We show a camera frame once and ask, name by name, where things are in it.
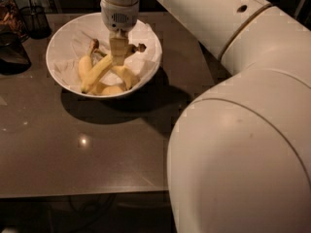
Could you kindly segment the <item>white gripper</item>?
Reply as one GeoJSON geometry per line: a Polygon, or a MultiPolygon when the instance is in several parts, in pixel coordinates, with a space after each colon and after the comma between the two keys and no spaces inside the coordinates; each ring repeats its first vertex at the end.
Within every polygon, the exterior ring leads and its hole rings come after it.
{"type": "MultiPolygon", "coordinates": [[[[126,36],[134,28],[138,19],[139,3],[124,6],[101,0],[101,15],[107,29],[118,35],[126,36]]],[[[111,38],[110,49],[113,63],[122,66],[128,50],[127,38],[111,38]]]]}

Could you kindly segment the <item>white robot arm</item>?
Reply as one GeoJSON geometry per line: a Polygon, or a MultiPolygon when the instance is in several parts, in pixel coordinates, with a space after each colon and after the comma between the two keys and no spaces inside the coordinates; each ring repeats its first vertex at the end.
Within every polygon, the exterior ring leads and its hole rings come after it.
{"type": "MultiPolygon", "coordinates": [[[[307,28],[265,0],[157,0],[227,69],[169,140],[178,233],[311,233],[311,75],[307,28]]],[[[138,0],[101,0],[112,30],[138,0]]]]}

